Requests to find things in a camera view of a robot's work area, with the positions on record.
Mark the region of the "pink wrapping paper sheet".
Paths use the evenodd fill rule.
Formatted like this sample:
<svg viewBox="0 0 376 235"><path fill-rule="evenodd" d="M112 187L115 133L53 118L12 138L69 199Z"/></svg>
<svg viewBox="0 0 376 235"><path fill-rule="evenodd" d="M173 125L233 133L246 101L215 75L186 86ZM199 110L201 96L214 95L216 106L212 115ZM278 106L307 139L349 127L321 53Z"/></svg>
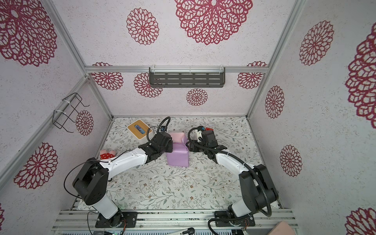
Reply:
<svg viewBox="0 0 376 235"><path fill-rule="evenodd" d="M188 139L183 132L169 132L173 141L173 151L166 154L167 164L170 166L189 166L190 151L186 146Z"/></svg>

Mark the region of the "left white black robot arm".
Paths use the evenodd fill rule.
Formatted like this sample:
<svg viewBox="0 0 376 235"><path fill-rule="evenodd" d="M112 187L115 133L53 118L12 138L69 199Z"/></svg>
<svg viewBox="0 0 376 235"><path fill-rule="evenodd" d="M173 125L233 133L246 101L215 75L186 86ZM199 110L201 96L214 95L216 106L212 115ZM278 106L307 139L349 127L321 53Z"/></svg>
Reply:
<svg viewBox="0 0 376 235"><path fill-rule="evenodd" d="M92 206L107 221L120 223L121 209L108 196L107 185L115 176L130 168L147 164L173 151L173 140L166 132L157 133L150 141L112 160L88 159L72 186L86 205Z"/></svg>

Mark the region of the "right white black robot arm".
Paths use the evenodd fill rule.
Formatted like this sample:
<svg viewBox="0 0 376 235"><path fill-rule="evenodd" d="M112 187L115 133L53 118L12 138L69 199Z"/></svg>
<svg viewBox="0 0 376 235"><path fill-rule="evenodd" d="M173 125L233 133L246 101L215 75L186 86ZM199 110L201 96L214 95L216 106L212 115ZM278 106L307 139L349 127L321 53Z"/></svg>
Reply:
<svg viewBox="0 0 376 235"><path fill-rule="evenodd" d="M227 147L219 145L212 130L202 127L188 132L189 143L239 178L241 199L228 207L230 218L242 218L262 213L271 217L271 203L278 200L278 192L265 165L248 164Z"/></svg>

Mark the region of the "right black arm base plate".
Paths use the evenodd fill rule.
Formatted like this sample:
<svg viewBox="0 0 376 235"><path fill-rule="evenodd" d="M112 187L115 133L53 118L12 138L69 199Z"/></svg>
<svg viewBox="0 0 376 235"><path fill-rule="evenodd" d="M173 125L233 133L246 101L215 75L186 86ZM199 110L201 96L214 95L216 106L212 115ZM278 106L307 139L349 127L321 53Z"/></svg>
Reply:
<svg viewBox="0 0 376 235"><path fill-rule="evenodd" d="M241 218L233 217L228 211L214 212L216 227L254 227L256 225L252 215L245 215Z"/></svg>

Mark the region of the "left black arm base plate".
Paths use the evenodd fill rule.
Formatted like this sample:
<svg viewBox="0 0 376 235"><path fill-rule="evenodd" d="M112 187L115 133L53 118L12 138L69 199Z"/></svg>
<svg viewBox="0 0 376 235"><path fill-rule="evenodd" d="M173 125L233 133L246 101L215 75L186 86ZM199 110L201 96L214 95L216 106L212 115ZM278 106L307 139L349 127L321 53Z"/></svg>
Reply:
<svg viewBox="0 0 376 235"><path fill-rule="evenodd" d="M128 211L118 211L112 218L106 219L99 214L95 227L96 228L135 228L138 213Z"/></svg>

